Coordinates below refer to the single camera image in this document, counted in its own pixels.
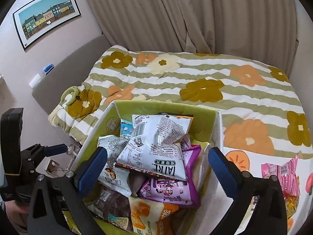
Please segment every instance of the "person's hand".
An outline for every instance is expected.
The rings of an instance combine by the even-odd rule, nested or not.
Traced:
[[[28,205],[22,202],[9,201],[5,202],[5,209],[7,216],[21,227],[26,227],[26,224],[21,218],[20,214],[28,214]]]

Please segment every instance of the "curtain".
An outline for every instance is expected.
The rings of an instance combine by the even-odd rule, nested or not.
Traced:
[[[111,45],[255,59],[290,74],[294,0],[87,0]]]

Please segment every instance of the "barcode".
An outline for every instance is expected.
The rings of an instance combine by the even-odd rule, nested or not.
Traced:
[[[107,200],[107,198],[111,195],[111,193],[109,193],[108,191],[106,190],[103,190],[101,192],[101,197],[100,199],[103,200],[104,202]]]
[[[137,233],[143,235],[142,231],[137,228]]]
[[[281,175],[287,175],[288,174],[288,167],[287,166],[281,166]]]
[[[139,135],[142,135],[144,128],[145,128],[145,123],[137,125],[137,127],[135,128],[135,130],[133,132],[133,135],[134,135],[133,137],[137,137]]]

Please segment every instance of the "snack bag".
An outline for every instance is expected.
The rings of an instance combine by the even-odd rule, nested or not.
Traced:
[[[283,166],[275,164],[262,164],[262,177],[269,178],[271,175],[276,175],[281,184],[284,197],[286,194],[298,196],[299,184],[295,175],[297,168],[298,156],[292,158],[289,162]]]
[[[129,204],[135,233],[173,235],[170,215],[179,209],[177,205],[134,197],[129,197]]]
[[[134,128],[132,122],[127,121],[125,119],[121,119],[121,132],[120,132],[121,138],[129,139],[133,130]]]
[[[182,138],[182,141],[180,142],[180,145],[181,145],[182,151],[187,151],[187,150],[192,148],[189,134],[186,134]]]
[[[162,178],[185,181],[182,151],[177,142],[187,134],[191,118],[133,115],[132,120],[135,129],[116,164]]]
[[[127,197],[102,186],[101,196],[88,209],[101,220],[107,221],[118,228],[132,232],[130,206]]]
[[[131,189],[128,184],[129,170],[115,167],[118,155],[123,151],[129,139],[122,139],[114,135],[99,137],[98,146],[104,147],[108,152],[108,160],[100,173],[98,180],[106,187],[129,197]]]
[[[208,153],[210,149],[209,142],[200,142],[193,140],[192,145],[200,145],[202,151],[200,151],[192,168],[192,181],[199,192],[204,184],[207,174],[210,172],[210,166],[208,162]]]
[[[149,179],[139,191],[142,198],[177,204],[180,207],[199,207],[200,198],[192,181],[191,168],[201,151],[200,145],[183,152],[187,181]]]
[[[299,204],[299,197],[300,197],[300,191],[298,193],[298,196],[293,195],[287,195],[285,198],[285,205],[286,205],[286,212],[287,212],[287,220],[292,217],[295,212],[297,211],[298,204]]]

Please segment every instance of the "picture frame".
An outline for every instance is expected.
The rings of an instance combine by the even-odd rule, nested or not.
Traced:
[[[33,0],[15,11],[13,20],[26,50],[47,32],[80,15],[76,0]]]

